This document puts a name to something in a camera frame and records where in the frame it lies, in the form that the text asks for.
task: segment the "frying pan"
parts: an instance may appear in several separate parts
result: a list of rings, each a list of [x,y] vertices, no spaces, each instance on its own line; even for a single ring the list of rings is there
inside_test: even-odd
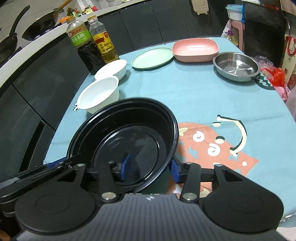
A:
[[[15,19],[11,27],[9,35],[0,42],[0,67],[2,67],[2,65],[6,63],[6,61],[10,58],[10,56],[13,54],[13,52],[17,48],[17,33],[15,32],[15,30],[22,16],[29,9],[30,9],[30,5],[26,6],[20,12],[20,14],[17,16],[17,18]]]
[[[43,35],[47,30],[52,29],[58,20],[58,12],[62,10],[72,0],[64,2],[56,11],[52,11],[37,19],[32,23],[22,35],[22,38],[28,41],[33,41],[37,36]]]

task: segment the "white countertop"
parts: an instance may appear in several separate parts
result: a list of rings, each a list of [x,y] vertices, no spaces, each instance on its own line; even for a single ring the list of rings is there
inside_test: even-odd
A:
[[[118,6],[104,8],[99,11],[92,12],[87,15],[83,15],[77,20],[86,22],[87,18],[92,15],[101,16],[109,12],[116,11],[118,9],[122,9],[128,7],[129,5],[143,2],[146,0],[131,0],[129,2],[120,4]],[[0,87],[5,83],[5,81],[25,62],[27,61],[33,54],[38,52],[42,47],[53,41],[58,36],[62,35],[66,32],[68,24],[63,24],[55,29],[49,31],[48,33],[40,36],[35,41],[32,41],[26,47],[24,47],[20,52],[18,52],[15,56],[13,56],[9,61],[7,61],[1,68],[0,68]]]

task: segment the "metal bowl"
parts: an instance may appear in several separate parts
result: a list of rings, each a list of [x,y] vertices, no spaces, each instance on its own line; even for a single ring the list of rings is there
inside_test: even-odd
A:
[[[241,53],[220,53],[213,58],[213,63],[219,74],[236,82],[249,82],[260,72],[257,62]]]

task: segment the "green plate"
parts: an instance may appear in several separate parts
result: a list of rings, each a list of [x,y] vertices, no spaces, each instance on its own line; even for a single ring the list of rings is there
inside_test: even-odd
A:
[[[135,69],[152,69],[169,62],[173,57],[171,48],[155,48],[140,53],[131,61]]]

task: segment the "pink stool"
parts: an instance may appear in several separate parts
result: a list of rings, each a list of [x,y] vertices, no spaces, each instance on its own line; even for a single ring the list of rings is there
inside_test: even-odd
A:
[[[231,30],[235,27],[239,31],[239,49],[244,50],[244,23],[229,19]]]

